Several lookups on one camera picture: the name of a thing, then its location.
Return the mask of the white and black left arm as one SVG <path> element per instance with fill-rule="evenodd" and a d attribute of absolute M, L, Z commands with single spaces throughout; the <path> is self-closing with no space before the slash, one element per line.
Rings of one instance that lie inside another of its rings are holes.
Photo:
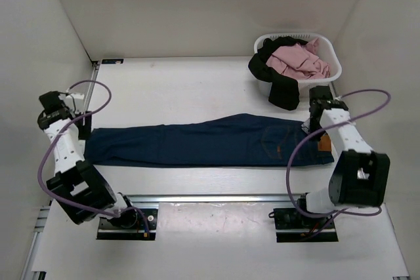
<path fill-rule="evenodd" d="M 116 196 L 109 183 L 84 156 L 84 141 L 91 135 L 92 112 L 83 111 L 84 95 L 50 91 L 42 94 L 37 118 L 50 146 L 46 156 L 54 158 L 54 175 L 44 181 L 43 167 L 37 179 L 41 189 L 55 199 L 77 225 L 102 215 L 113 226 L 130 228 L 138 212 L 126 196 Z"/>

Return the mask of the dark blue denim trousers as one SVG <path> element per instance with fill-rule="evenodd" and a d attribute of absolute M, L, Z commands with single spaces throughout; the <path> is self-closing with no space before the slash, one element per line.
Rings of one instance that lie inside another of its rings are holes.
<path fill-rule="evenodd" d="M 306 136 L 301 125 L 242 113 L 186 125 L 99 128 L 84 156 L 94 165 L 119 167 L 286 167 Z"/>

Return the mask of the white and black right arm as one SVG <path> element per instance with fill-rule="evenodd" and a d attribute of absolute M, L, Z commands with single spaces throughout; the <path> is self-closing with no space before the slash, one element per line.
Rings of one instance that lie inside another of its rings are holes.
<path fill-rule="evenodd" d="M 367 144 L 351 121 L 348 106 L 334 98 L 328 86 L 309 90 L 310 118 L 304 123 L 308 132 L 323 132 L 314 138 L 323 150 L 323 136 L 333 144 L 338 161 L 327 186 L 307 193 L 297 201 L 295 221 L 308 228 L 318 220 L 349 207 L 380 207 L 385 197 L 390 159 Z"/>

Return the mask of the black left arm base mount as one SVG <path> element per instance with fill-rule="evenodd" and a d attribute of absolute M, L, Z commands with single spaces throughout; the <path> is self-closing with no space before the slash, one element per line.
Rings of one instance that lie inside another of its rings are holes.
<path fill-rule="evenodd" d="M 125 216 L 125 223 L 112 223 L 110 219 L 100 217 L 96 239 L 101 241 L 155 241 L 157 234 L 159 206 L 155 204 L 135 203 L 147 221 L 148 231 L 140 214 Z"/>

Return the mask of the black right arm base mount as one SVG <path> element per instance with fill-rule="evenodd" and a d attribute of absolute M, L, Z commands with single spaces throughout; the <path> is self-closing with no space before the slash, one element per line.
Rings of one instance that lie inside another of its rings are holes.
<path fill-rule="evenodd" d="M 332 216 L 309 218 L 295 208 L 275 208 L 268 214 L 273 219 L 277 243 L 338 242 Z"/>

